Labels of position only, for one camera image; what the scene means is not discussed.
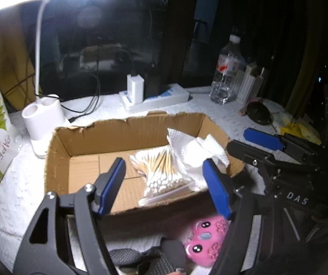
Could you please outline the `pink plush toy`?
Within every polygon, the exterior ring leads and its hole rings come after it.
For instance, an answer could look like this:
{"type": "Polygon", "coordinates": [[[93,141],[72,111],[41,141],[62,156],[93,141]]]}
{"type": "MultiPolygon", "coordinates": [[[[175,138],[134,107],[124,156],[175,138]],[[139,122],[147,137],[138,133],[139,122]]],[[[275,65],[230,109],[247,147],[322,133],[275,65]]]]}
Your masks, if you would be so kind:
{"type": "Polygon", "coordinates": [[[187,257],[199,266],[212,267],[219,257],[228,229],[229,221],[222,215],[197,220],[184,244],[187,257]]]}

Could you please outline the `white paper towel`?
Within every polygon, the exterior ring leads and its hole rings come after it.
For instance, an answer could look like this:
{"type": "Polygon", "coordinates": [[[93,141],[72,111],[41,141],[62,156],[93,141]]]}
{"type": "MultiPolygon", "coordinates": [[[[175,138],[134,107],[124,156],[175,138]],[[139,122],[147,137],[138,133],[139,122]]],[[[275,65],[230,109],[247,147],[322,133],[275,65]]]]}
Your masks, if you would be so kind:
{"type": "Polygon", "coordinates": [[[175,129],[167,129],[167,141],[173,155],[173,165],[184,178],[190,180],[191,191],[204,191],[207,183],[202,175],[202,164],[212,159],[221,168],[230,166],[230,160],[224,148],[208,134],[205,139],[192,137],[175,129]]]}

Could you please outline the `cotton swab bag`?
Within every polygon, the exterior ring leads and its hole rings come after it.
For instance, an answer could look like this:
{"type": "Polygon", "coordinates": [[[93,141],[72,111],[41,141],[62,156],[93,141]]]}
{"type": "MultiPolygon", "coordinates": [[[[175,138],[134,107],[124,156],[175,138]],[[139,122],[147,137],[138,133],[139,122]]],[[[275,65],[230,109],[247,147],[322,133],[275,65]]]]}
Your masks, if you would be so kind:
{"type": "Polygon", "coordinates": [[[143,197],[138,201],[140,207],[181,197],[193,188],[194,181],[175,166],[169,145],[140,150],[130,155],[130,161],[145,182],[143,197]]]}

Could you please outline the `grey sock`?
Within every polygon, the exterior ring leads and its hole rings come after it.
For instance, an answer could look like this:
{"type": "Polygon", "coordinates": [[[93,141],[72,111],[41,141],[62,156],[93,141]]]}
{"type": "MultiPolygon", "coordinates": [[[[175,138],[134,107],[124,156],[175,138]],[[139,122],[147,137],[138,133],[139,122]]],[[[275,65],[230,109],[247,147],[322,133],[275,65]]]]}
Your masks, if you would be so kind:
{"type": "Polygon", "coordinates": [[[123,274],[186,274],[187,258],[179,240],[162,238],[159,246],[139,252],[131,248],[109,251],[110,258],[123,274]]]}

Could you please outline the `yellow wet wipes pack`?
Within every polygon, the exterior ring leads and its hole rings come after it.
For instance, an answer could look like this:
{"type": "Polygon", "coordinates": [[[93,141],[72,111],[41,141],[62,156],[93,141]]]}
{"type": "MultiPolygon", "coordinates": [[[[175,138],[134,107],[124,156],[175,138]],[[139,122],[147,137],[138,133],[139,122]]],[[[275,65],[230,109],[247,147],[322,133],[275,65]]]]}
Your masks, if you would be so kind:
{"type": "Polygon", "coordinates": [[[278,127],[278,133],[280,135],[289,133],[295,137],[315,143],[316,145],[322,144],[318,131],[316,131],[313,126],[307,124],[303,119],[295,121],[295,119],[289,117],[282,117],[281,124],[278,127]]]}

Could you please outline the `black round object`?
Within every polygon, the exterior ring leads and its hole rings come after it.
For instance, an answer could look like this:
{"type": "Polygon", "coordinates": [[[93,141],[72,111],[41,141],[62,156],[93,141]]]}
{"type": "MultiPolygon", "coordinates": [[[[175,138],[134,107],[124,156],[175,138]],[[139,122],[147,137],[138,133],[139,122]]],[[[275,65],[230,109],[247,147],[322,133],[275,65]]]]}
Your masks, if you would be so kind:
{"type": "Polygon", "coordinates": [[[260,125],[270,125],[273,122],[271,112],[260,101],[250,102],[247,105],[246,113],[249,118],[260,125]]]}

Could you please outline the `white tablecloth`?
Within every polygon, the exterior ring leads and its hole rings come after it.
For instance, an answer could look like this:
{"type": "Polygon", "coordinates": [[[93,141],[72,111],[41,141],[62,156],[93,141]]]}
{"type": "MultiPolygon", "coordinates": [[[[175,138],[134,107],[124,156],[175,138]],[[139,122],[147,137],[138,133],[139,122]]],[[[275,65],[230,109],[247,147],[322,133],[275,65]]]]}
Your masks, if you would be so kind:
{"type": "MultiPolygon", "coordinates": [[[[163,110],[169,114],[202,112],[220,126],[231,139],[243,142],[245,142],[243,131],[248,127],[271,134],[278,133],[278,128],[275,125],[256,125],[247,116],[240,116],[238,111],[242,108],[242,105],[236,101],[227,103],[224,106],[213,103],[209,99],[209,87],[191,88],[189,92],[191,98],[188,102],[155,110],[163,110]]],[[[85,126],[98,120],[124,119],[131,116],[145,116],[148,113],[147,111],[136,113],[126,111],[118,94],[101,96],[99,102],[96,111],[91,115],[77,119],[73,125],[85,126]]],[[[25,135],[21,151],[12,161],[0,184],[0,260],[12,271],[25,230],[44,197],[45,160],[35,156],[21,112],[10,114],[10,120],[25,135]]],[[[263,194],[265,185],[262,177],[254,166],[246,165],[245,167],[247,170],[245,176],[255,182],[251,189],[252,192],[263,194]]],[[[149,222],[138,220],[138,225],[133,226],[133,228],[127,223],[128,221],[124,220],[124,224],[118,224],[117,226],[118,234],[113,234],[113,231],[111,234],[106,234],[108,249],[132,248],[143,251],[152,246],[157,246],[162,237],[186,239],[189,234],[186,225],[191,223],[192,219],[198,218],[196,213],[195,208],[181,213],[174,212],[173,217],[162,213],[158,217],[158,221],[153,219],[152,222],[150,220],[149,222]]],[[[248,244],[242,270],[251,268],[255,260],[260,223],[261,217],[256,215],[253,219],[251,240],[248,244]]],[[[74,262],[77,267],[85,271],[85,265],[75,235],[74,220],[69,220],[68,225],[74,262]]]]}

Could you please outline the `white perforated organizer basket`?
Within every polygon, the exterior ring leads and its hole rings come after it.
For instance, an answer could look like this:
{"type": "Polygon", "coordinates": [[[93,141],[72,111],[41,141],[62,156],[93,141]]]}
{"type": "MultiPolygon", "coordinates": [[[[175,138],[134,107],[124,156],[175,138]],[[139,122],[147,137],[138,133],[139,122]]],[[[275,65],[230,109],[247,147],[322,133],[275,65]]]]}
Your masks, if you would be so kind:
{"type": "Polygon", "coordinates": [[[237,102],[246,104],[257,97],[265,77],[265,68],[260,68],[256,63],[247,65],[245,74],[237,94],[237,102]]]}

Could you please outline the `clear water bottle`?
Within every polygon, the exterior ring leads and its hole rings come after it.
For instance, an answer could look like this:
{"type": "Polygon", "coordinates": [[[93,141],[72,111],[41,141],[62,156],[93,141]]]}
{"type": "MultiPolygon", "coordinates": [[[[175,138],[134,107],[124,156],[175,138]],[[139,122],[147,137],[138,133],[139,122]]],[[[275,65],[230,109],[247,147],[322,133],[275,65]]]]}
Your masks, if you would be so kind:
{"type": "Polygon", "coordinates": [[[240,40],[231,34],[229,43],[219,53],[209,94],[216,104],[226,104],[237,97],[247,65],[240,51],[240,40]]]}

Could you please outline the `white power strip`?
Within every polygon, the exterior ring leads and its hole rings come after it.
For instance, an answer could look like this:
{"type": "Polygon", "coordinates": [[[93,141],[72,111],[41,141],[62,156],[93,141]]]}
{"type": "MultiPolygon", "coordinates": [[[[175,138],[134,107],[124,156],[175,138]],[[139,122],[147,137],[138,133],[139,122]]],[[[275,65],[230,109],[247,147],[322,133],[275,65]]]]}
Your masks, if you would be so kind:
{"type": "Polygon", "coordinates": [[[119,96],[122,106],[129,112],[153,110],[159,107],[184,103],[189,100],[189,92],[177,83],[167,85],[163,93],[158,96],[148,97],[139,104],[131,103],[127,91],[119,92],[119,96]]]}

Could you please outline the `white charger plug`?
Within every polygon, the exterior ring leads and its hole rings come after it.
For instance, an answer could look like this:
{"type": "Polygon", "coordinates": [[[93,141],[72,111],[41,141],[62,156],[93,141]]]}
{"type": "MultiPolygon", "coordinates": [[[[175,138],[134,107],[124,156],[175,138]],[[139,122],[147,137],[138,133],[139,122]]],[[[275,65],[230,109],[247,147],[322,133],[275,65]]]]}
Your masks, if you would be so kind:
{"type": "Polygon", "coordinates": [[[140,104],[143,102],[145,80],[138,74],[132,76],[127,75],[127,95],[132,104],[140,104]]]}

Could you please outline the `yellow curtain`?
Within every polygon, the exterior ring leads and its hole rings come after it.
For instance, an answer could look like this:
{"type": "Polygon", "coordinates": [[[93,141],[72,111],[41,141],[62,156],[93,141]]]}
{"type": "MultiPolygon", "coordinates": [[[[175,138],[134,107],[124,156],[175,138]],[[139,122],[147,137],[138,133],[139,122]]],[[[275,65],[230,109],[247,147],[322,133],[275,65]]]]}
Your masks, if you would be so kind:
{"type": "Polygon", "coordinates": [[[15,110],[35,101],[31,63],[20,10],[0,12],[0,91],[15,110]]]}

